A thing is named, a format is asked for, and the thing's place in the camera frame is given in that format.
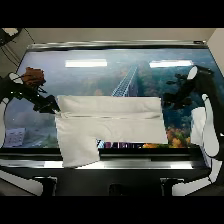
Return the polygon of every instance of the beige wall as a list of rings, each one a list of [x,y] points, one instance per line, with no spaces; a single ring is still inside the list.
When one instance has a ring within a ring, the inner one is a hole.
[[[28,28],[36,43],[93,40],[208,40],[215,28]],[[32,40],[25,30],[9,47],[21,59]],[[0,51],[0,75],[16,67]]]
[[[208,41],[208,46],[216,63],[224,75],[224,28],[216,29]]]

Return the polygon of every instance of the screen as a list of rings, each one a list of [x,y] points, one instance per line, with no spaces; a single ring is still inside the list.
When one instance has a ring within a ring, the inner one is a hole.
[[[165,92],[175,93],[175,74],[187,75],[193,65],[210,68],[218,94],[224,100],[224,81],[208,49],[116,49],[68,50],[27,52],[17,74],[23,75],[27,67],[44,71],[47,94],[74,96],[160,97]],[[197,93],[191,94],[192,103],[182,109],[163,109],[168,145],[127,142],[102,142],[99,148],[194,148],[190,143],[191,111],[204,106]],[[33,110],[26,99],[14,98],[5,112],[8,132],[23,130],[15,148],[58,148],[54,115]]]

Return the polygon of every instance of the folded white cloth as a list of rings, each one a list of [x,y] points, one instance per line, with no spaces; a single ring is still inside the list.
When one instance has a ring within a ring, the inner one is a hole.
[[[203,146],[202,133],[206,121],[205,107],[192,110],[191,116],[191,143]]]
[[[58,96],[55,116],[64,167],[99,160],[96,139],[167,144],[157,97]]]

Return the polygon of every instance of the fabric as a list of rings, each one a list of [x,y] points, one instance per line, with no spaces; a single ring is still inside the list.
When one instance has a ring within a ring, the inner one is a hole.
[[[96,139],[167,144],[157,97],[58,96],[55,116],[64,167],[99,160]]]
[[[202,133],[206,121],[205,107],[192,110],[191,116],[191,143],[203,146]]]

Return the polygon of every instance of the bridge image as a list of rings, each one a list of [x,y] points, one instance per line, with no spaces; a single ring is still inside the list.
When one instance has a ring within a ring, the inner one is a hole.
[[[114,89],[111,96],[114,97],[137,97],[138,96],[138,86],[137,86],[137,73],[138,67],[136,65],[132,66],[128,71],[127,75],[121,80],[118,86]],[[132,148],[133,143],[119,142],[104,142],[98,140],[98,148]]]

